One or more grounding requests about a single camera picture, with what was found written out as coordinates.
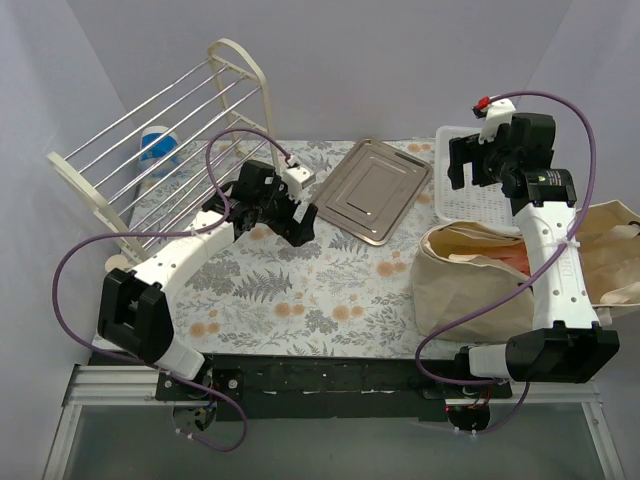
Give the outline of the beige canvas tote bag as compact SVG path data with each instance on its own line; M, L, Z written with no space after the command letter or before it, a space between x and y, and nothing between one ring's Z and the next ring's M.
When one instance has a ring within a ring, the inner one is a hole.
M602 325L639 308L639 216L619 201L592 205L577 239L587 293ZM482 248L523 243L476 222L454 222L423 235L410 278L416 324L440 339L503 343L532 328L530 291L461 326L452 322L500 300L529 278Z

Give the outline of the pink plastic grocery bag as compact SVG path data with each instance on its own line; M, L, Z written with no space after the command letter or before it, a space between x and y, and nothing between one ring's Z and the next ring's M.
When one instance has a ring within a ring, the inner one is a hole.
M499 260L506 265L518 270L520 273L530 276L530 266L527 257L527 250L523 243L512 244L500 247L482 248L481 255Z

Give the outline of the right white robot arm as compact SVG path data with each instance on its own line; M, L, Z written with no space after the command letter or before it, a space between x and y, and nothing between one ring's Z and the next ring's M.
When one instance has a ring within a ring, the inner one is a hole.
M504 344L472 347L452 373L454 389L475 397L489 378L521 382L585 383L618 352L588 298L574 240L576 192L571 174L551 166L556 126L549 115L520 113L491 140L480 134L449 142L447 175L453 189L500 184L523 236L534 298L532 329Z

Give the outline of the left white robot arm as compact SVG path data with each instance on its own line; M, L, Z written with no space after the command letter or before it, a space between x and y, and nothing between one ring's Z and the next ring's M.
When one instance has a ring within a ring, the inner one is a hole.
M258 223L293 247L313 240L317 207L308 205L300 220L294 215L314 180L314 173L301 164L277 173L269 164L245 162L237 180L224 185L222 197L205 202L180 237L131 270L115 268L107 274L99 335L142 362L178 375L178 387L188 398L205 398L213 377L202 368L204 356L175 333L171 303L211 257Z

